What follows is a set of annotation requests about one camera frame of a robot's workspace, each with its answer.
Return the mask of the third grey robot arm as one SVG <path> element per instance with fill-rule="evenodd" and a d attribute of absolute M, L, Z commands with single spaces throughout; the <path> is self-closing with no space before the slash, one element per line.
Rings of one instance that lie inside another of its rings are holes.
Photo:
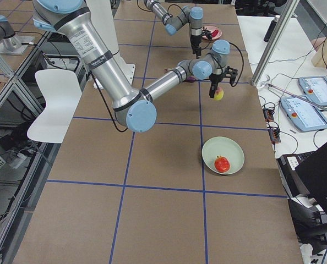
<path fill-rule="evenodd" d="M 34 39 L 33 36 L 19 36 L 7 18 L 0 15 L 0 54 L 21 55 Z"/>

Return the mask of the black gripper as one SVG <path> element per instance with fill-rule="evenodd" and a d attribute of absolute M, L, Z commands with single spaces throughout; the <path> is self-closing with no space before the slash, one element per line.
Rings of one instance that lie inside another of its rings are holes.
<path fill-rule="evenodd" d="M 190 44 L 192 47 L 193 54 L 195 54 L 196 58 L 200 58 L 201 56 L 201 36 L 202 29 L 191 29 L 190 30 Z"/>
<path fill-rule="evenodd" d="M 223 74 L 211 74 L 209 76 L 209 80 L 211 82 L 210 90 L 209 90 L 210 98 L 215 97 L 215 92 L 217 90 L 218 84 L 222 82 L 223 78 L 224 78 Z"/>

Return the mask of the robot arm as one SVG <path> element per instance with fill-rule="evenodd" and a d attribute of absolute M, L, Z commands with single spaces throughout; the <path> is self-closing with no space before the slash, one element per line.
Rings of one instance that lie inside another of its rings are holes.
<path fill-rule="evenodd" d="M 148 11 L 153 12 L 165 26 L 166 32 L 172 36 L 186 24 L 189 25 L 189 39 L 193 54 L 201 56 L 201 39 L 203 36 L 203 9 L 201 7 L 185 6 L 178 8 L 181 12 L 174 16 L 165 9 L 159 1 L 144 1 Z"/>
<path fill-rule="evenodd" d="M 135 89 L 132 86 L 134 65 L 127 64 L 119 53 L 109 1 L 33 1 L 35 26 L 68 38 L 112 98 L 118 122 L 137 133 L 149 130 L 156 122 L 153 100 L 190 76 L 210 79 L 210 94 L 214 95 L 227 72 L 230 53 L 229 42 L 217 40 L 207 55 L 201 55 L 203 10 L 200 7 L 186 6 L 173 17 L 158 1 L 145 1 L 144 4 L 163 22 L 170 35 L 189 25 L 191 45 L 197 57 L 179 62 L 151 85 Z"/>

